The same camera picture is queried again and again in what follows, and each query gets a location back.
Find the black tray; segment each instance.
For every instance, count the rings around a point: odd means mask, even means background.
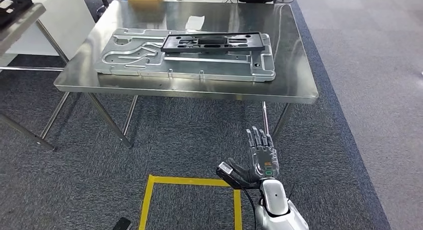
[[[263,51],[260,32],[169,34],[162,52]]]
[[[12,23],[15,19],[19,18],[21,14],[23,14],[26,10],[28,10],[32,5],[31,0],[11,0],[13,3],[9,5],[7,8],[0,8],[0,28],[4,28],[10,23]]]

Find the yellow floor tape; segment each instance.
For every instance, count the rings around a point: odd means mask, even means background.
[[[180,177],[160,177],[148,176],[147,187],[145,190],[143,205],[141,207],[140,226],[138,230],[145,230],[147,224],[148,209],[150,207],[151,196],[153,194],[154,184],[184,184],[184,185],[203,185],[215,187],[230,187],[221,179],[199,179],[199,178],[180,178]],[[235,230],[242,230],[241,218],[241,191],[233,190],[233,209]]]

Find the robot finger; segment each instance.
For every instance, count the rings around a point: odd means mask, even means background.
[[[248,143],[250,144],[250,147],[254,147],[254,139],[252,137],[251,130],[247,129],[247,136],[248,136]]]
[[[252,127],[252,130],[254,132],[254,138],[255,138],[255,143],[256,145],[261,145],[261,139],[260,139],[260,134],[258,133],[258,130],[256,127]]]
[[[262,129],[260,129],[261,141],[264,146],[267,146],[267,136]]]
[[[267,137],[267,142],[269,143],[269,147],[273,148],[274,145],[273,145],[272,136],[270,134],[267,134],[266,137]]]

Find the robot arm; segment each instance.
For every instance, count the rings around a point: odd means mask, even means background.
[[[260,190],[261,199],[254,211],[263,230],[308,230],[304,218],[286,198],[282,183],[274,178],[279,174],[279,163],[271,136],[252,129],[247,130],[252,166],[245,169],[229,159],[229,164],[222,162],[217,167],[216,174],[234,189]]]

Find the stainless steel table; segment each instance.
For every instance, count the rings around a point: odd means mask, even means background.
[[[59,54],[59,56],[63,59],[65,63],[67,63],[69,60],[66,57],[66,55],[63,53],[62,49],[60,49],[59,45],[56,43],[56,41],[53,39],[53,37],[50,35],[50,33],[47,31],[47,29],[44,27],[42,22],[38,19],[42,14],[45,12],[45,7],[40,3],[35,3],[31,8],[26,10],[23,14],[20,15],[19,18],[14,20],[13,23],[9,24],[6,28],[3,28],[0,31],[0,55],[3,55],[12,44],[14,44],[21,36],[22,34],[34,23],[36,23],[37,27],[41,30],[41,32],[44,34],[44,36],[47,38],[47,40],[50,42],[51,46],[56,50],[56,52]],[[8,69],[8,70],[52,70],[50,68],[21,68],[21,67],[0,67],[0,69]],[[44,139],[48,134],[48,131],[50,130],[51,126],[53,125],[54,121],[57,118],[57,115],[59,114],[59,111],[63,107],[63,104],[65,103],[67,97],[69,95],[69,92],[66,92],[62,99],[60,100],[59,104],[57,105],[56,109],[54,110],[52,116],[50,117],[46,127],[44,128],[43,132],[41,133],[40,137],[36,134],[30,132],[23,126],[19,125],[17,122],[13,121],[11,118],[7,117],[4,113],[0,112],[0,120],[5,122],[6,124],[12,126],[13,128],[17,129],[27,137],[34,140],[36,143],[50,148],[54,149],[54,147],[46,142]]]
[[[202,31],[260,31],[270,35],[276,67],[272,82],[234,82],[196,79],[97,74],[94,62],[116,28],[185,30],[191,15],[205,16]],[[203,2],[113,1],[86,41],[59,74],[54,85],[61,91],[85,92],[103,118],[130,146],[125,134],[138,95],[197,97],[287,103],[273,131],[277,135],[292,103],[311,104],[318,92],[304,47],[287,4],[231,4]],[[94,93],[135,95],[124,133],[116,126]]]

